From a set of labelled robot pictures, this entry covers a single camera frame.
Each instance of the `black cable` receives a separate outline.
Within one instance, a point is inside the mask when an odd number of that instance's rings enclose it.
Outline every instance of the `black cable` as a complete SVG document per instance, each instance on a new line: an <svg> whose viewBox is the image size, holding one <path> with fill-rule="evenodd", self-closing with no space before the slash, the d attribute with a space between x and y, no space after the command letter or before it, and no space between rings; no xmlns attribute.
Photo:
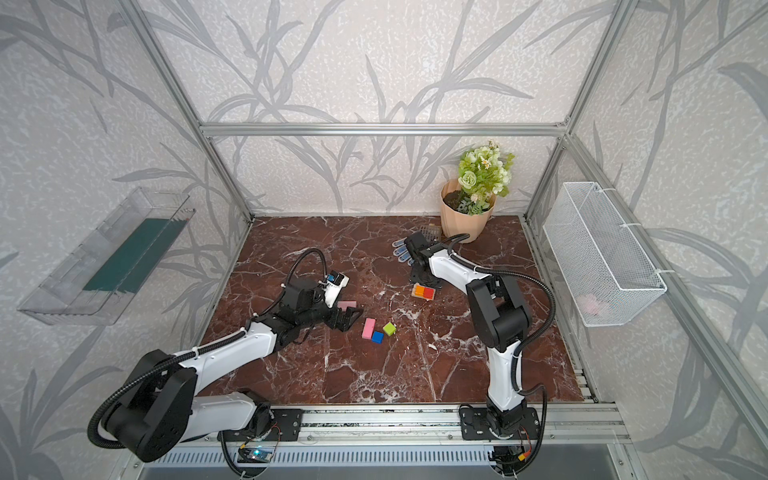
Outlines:
<svg viewBox="0 0 768 480"><path fill-rule="evenodd" d="M464 417L462 417L462 409L470 409L472 411L472 417L471 417L472 418L472 422L467 423L467 422L464 421ZM469 405L468 403L462 403L461 405L458 406L458 417L462 421L463 424L471 425L472 428L475 427L475 407Z"/></svg>
<svg viewBox="0 0 768 480"><path fill-rule="evenodd" d="M539 389L541 390L541 418L539 420L539 433L536 439L536 446L531 452L531 456L529 456L527 461L523 464L522 468L515 471L515 473L520 473L523 470L525 470L531 463L533 463L534 459L536 458L536 455L538 455L539 449L541 448L541 439L544 436L544 427L547 421L547 389L546 387L544 387L543 383L539 383L538 385L536 385L530 390L523 390L518 385L518 379L515 373L518 371L518 360L520 359L521 352L526 346L530 345L534 340L540 337L549 327L552 326L552 323L554 323L554 315L557 307L555 305L554 294L552 293L552 290L550 290L549 287L538 278L534 276L525 275L524 273L514 272L512 270L485 268L483 266L475 265L472 262L469 262L468 260L461 258L458 254L453 253L453 246L466 238L469 238L468 233L460 233L459 235L454 235L448 238L449 242L445 248L448 251L448 255L453 260L456 260L456 262L458 262L460 265L473 269L475 272L487 273L489 275L516 276L518 278L522 278L523 280L532 282L544 291L545 295L547 296L547 301L549 302L549 315L547 315L547 319L545 320L544 325L539 327L535 332L533 332L531 335L527 336L522 342L520 342L520 344L517 346L515 351L512 353L511 375L510 375L512 388L515 389L515 391L522 396L530 396L533 393L537 392Z"/></svg>
<svg viewBox="0 0 768 480"><path fill-rule="evenodd" d="M320 258L320 263L323 265L323 281L328 277L328 266L326 265L326 256L323 254L323 251L319 248L311 247L306 250L304 250L301 255L299 255L299 258L296 259L296 262L293 263L293 266L290 267L290 270L288 270L288 276L286 276L285 284L287 285L290 283L290 279L293 278L293 273L296 272L296 268L299 267L299 264L302 260L307 258L310 253L316 253L317 256ZM277 298L266 308L262 313L259 313L259 316L266 315L271 309L273 309L280 301L283 299L283 296L286 294L285 289L283 289L282 292L280 292L280 295L277 296ZM247 328L251 319L246 320L245 327Z"/></svg>
<svg viewBox="0 0 768 480"><path fill-rule="evenodd" d="M546 387L544 387L543 383L539 383L532 389L528 390L527 394L531 395L532 393L536 392L539 389L541 390L541 418L539 419L539 428L538 428L538 435L536 436L536 445L534 445L533 450L531 450L531 455L525 460L525 463L522 464L522 467L519 470L513 469L513 475L517 475L518 473L528 468L528 466L531 463L533 463L534 459L536 458L536 455L538 455L538 451L541 449L541 439L544 438L544 425L547 422L547 389ZM503 465L518 464L518 462L515 462L514 460L511 462L503 462L501 460L495 460L495 462Z"/></svg>
<svg viewBox="0 0 768 480"><path fill-rule="evenodd" d="M517 372L517 365L518 360L520 359L520 352L523 351L523 349L530 345L534 340L536 340L538 337L540 337L549 327L552 326L552 323L554 323L554 315L555 310L557 309L555 302L554 302L554 294L549 289L549 287L544 284L541 280L534 276L525 275L524 273L514 272L512 270L501 270L501 269L492 269L492 268L485 268L483 266L478 266L473 264L472 262L469 262L463 258L461 258L456 253L453 253L453 246L465 238L469 238L468 233L461 233L459 235L454 235L450 238L450 242L446 246L446 249L448 251L448 255L453 259L456 260L459 264L466 266L467 268L473 269L475 272L479 273L487 273L489 275L510 275L510 276L516 276L518 278L522 278L523 280L527 280L529 282L535 283L536 286L541 288L545 295L547 296L547 301L549 302L549 315L547 315L547 319L544 322L544 325L539 327L535 332L533 332L531 335L527 336L522 342L520 342L520 345L515 349L515 351L512 353L512 372ZM520 393L521 395L524 395L521 391L520 386L518 385L518 380L516 375L511 376L512 380L512 386L515 388L515 391Z"/></svg>
<svg viewBox="0 0 768 480"><path fill-rule="evenodd" d="M158 373L161 373L165 370L168 370L168 368L184 362L189 359L193 359L195 356L203 355L205 353L211 352L215 349L221 348L225 345L229 345L230 343L234 342L235 340L239 340L245 336L245 332L240 331L236 335L233 335L231 337L228 337L226 339L219 340L215 343L209 343L208 345L203 345L195 352L187 352L183 355L175 356L172 358L169 358L168 360L165 360L162 363L159 363L156 365L153 369L142 373L135 379L132 379L119 389L117 389L112 395L108 396L106 400L104 400L104 403L99 406L99 408L96 409L96 412L94 412L93 416L91 417L91 421L88 422L88 428L86 430L88 434L88 440L91 441L92 444L96 445L97 447L100 447L102 449L124 449L125 446L117 442L115 440L109 440L105 439L101 436L101 434L98 432L98 424L101 421L101 419L104 417L104 414L111 408L116 401L120 399L125 393L134 388L136 385L141 384L144 380L157 375Z"/></svg>
<svg viewBox="0 0 768 480"><path fill-rule="evenodd" d="M312 329L315 328L316 323L313 323L310 325L310 327L306 330L306 333L304 334L304 338L301 340L301 342L297 342L296 340L293 341L293 343L297 345L301 345L302 343L306 342L307 337L310 336L310 333L312 332Z"/></svg>
<svg viewBox="0 0 768 480"><path fill-rule="evenodd" d="M261 475L261 472L264 471L263 469L255 475L245 475L245 470L235 465L234 460L232 457L230 457L230 452L227 450L227 442L224 440L224 432L219 432L219 440L221 441L221 452L224 454L224 461L227 463L227 466L230 468L232 473L240 478L256 478L257 476Z"/></svg>

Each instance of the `green board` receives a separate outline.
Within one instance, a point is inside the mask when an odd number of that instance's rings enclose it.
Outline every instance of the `green board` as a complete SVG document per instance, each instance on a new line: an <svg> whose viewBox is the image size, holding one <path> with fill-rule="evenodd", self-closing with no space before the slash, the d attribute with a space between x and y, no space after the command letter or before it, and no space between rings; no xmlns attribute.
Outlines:
<svg viewBox="0 0 768 480"><path fill-rule="evenodd" d="M137 293L186 225L186 220L144 219L83 290Z"/></svg>

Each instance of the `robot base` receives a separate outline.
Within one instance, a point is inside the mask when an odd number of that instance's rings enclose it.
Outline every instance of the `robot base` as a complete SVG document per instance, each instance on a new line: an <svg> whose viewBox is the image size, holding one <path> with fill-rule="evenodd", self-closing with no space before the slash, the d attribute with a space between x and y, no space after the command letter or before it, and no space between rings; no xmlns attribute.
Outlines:
<svg viewBox="0 0 768 480"><path fill-rule="evenodd" d="M299 430L301 430L301 417L304 413L302 409L273 409L271 410L274 415L272 423L280 429L279 440L281 442L295 442L299 439ZM264 442L277 442L278 430L272 428L266 437L262 439ZM244 439L248 439L257 435L248 429L243 430L225 430L224 440L226 442L242 442Z"/></svg>
<svg viewBox="0 0 768 480"><path fill-rule="evenodd" d="M538 412L524 402L507 412L499 412L493 405L488 408L461 406L458 416L462 420L464 440L519 440L521 427L528 432L526 441L533 442L538 438Z"/></svg>

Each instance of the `soil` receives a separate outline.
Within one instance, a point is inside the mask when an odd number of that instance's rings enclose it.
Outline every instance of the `soil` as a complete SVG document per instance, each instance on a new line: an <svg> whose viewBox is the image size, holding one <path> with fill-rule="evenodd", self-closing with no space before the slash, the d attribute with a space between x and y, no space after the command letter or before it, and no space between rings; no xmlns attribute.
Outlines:
<svg viewBox="0 0 768 480"><path fill-rule="evenodd" d="M458 212L458 204L461 203L461 192L461 190L454 190L450 194L445 195L442 199L443 203Z"/></svg>

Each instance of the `green block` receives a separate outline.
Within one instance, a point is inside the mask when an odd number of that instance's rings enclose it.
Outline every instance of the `green block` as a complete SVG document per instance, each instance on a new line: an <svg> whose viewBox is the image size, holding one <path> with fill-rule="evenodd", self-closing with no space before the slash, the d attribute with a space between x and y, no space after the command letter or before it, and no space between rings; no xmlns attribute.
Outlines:
<svg viewBox="0 0 768 480"><path fill-rule="evenodd" d="M392 334L397 330L394 325L392 325L392 322L388 322L386 325L384 325L384 333L387 334L387 336L392 336Z"/></svg>

